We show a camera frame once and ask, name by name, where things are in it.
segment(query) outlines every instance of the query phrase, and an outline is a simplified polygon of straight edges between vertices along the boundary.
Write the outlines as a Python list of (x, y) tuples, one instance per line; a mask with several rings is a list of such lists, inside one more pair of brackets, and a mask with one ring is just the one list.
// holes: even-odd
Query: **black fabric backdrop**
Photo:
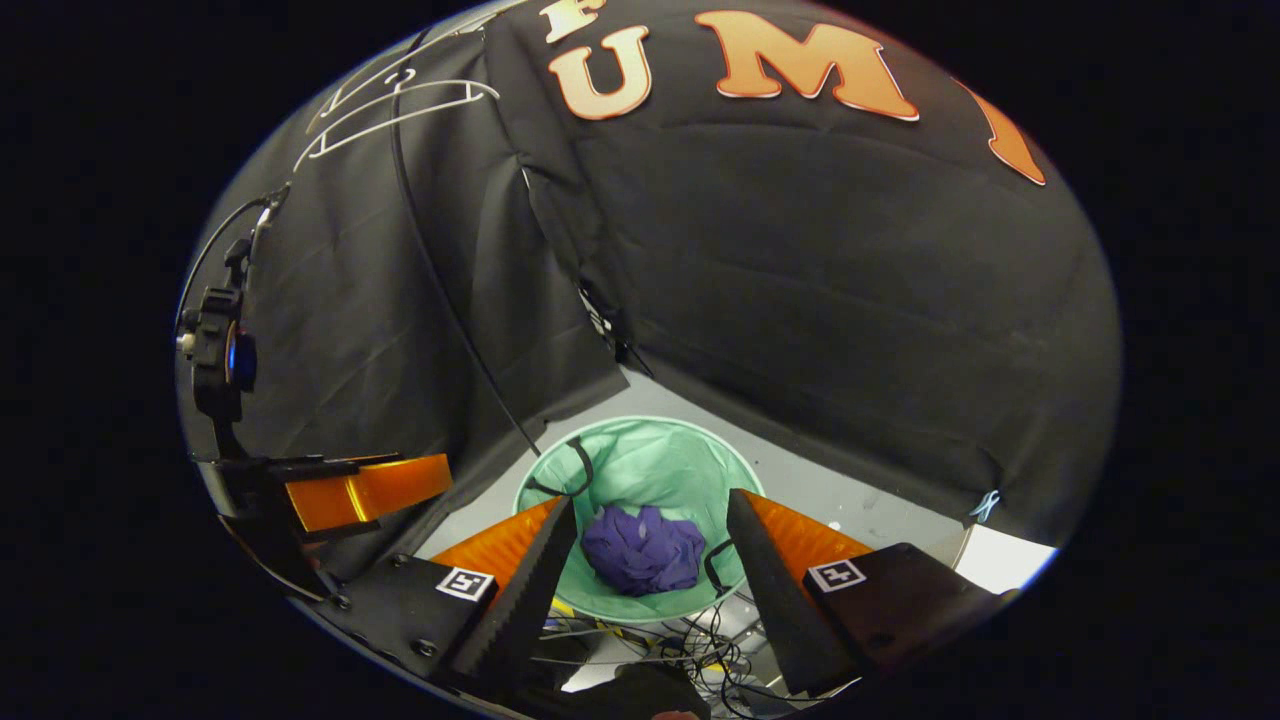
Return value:
[[(877, 38), (920, 120), (851, 110), (829, 91), (721, 96), (719, 44), (692, 18), (730, 8), (795, 37), (827, 22)], [(950, 518), (998, 489), (992, 527), (1065, 542), (1114, 425), (1120, 342), (1097, 240), (1043, 152), (1033, 145), (1039, 187), (991, 154), (986, 118), (943, 70), (804, 4), (612, 3), (572, 44), (645, 24), (654, 88), (626, 117), (585, 122), (545, 70), (570, 45), (544, 41), (539, 10), (517, 5), (412, 58), (412, 83), (474, 79), (500, 99), (399, 126), (429, 261), (527, 432), (625, 387), (582, 286), (668, 388)], [(590, 67), (596, 86), (620, 82), (609, 55)], [(247, 293), (262, 357), (238, 427), (251, 452), (451, 457), (457, 482), (442, 502), (324, 550), (351, 577), (389, 547), (412, 551), (524, 446), (433, 292), (389, 132), (291, 174), (343, 111), (316, 118), (332, 91), (248, 160), (206, 233), (292, 179)], [(404, 95), (401, 114), (457, 96)], [(384, 105), (330, 142), (389, 118)], [(224, 272), (216, 259), (233, 237), (200, 268), (188, 305)], [(207, 423), (179, 397), (207, 455)]]

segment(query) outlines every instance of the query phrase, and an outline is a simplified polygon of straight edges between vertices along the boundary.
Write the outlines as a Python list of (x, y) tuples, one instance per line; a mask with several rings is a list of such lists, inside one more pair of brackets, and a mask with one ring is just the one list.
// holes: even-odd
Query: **purple cloth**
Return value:
[(582, 533), (586, 561), (602, 580), (630, 597), (696, 585), (705, 546), (692, 520), (667, 520), (649, 505), (639, 518), (607, 505)]

